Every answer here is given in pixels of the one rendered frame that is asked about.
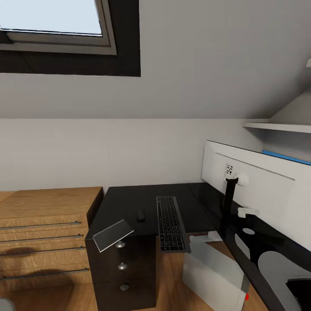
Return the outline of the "monitor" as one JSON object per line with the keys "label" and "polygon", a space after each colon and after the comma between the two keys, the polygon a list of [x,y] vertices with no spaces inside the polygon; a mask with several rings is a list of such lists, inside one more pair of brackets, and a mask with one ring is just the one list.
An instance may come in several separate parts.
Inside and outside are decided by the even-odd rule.
{"label": "monitor", "polygon": [[225,194],[223,224],[235,201],[257,209],[258,218],[311,251],[311,165],[206,140],[201,178]]}

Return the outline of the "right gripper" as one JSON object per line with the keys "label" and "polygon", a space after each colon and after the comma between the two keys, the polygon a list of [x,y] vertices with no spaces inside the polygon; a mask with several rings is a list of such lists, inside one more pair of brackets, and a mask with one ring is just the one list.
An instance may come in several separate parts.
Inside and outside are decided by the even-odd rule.
{"label": "right gripper", "polygon": [[249,224],[252,228],[254,228],[255,218],[253,216],[246,215],[245,218],[239,217],[238,214],[225,212],[225,218],[228,220],[229,224],[237,225],[240,222],[245,222]]}

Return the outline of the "notebook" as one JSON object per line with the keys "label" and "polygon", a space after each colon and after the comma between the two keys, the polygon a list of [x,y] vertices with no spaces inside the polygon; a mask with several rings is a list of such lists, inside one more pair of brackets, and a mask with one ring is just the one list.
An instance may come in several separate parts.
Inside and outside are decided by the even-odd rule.
{"label": "notebook", "polygon": [[104,229],[98,234],[95,234],[93,238],[97,248],[102,252],[131,234],[133,231],[134,229],[127,223],[127,221],[122,220],[111,227]]}

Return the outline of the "swivel chair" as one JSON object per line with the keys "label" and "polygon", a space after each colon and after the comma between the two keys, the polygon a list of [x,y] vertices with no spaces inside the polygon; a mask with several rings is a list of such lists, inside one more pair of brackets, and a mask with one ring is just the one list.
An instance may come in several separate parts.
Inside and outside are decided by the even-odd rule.
{"label": "swivel chair", "polygon": [[0,311],[16,311],[16,307],[9,299],[0,297]]}

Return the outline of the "mouse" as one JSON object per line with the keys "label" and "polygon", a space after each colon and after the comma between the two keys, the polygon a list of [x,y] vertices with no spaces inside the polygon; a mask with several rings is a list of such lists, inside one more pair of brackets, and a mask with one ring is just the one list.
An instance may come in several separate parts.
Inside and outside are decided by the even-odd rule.
{"label": "mouse", "polygon": [[136,213],[136,219],[139,220],[139,221],[142,221],[142,220],[145,219],[143,211],[139,211],[139,212]]}

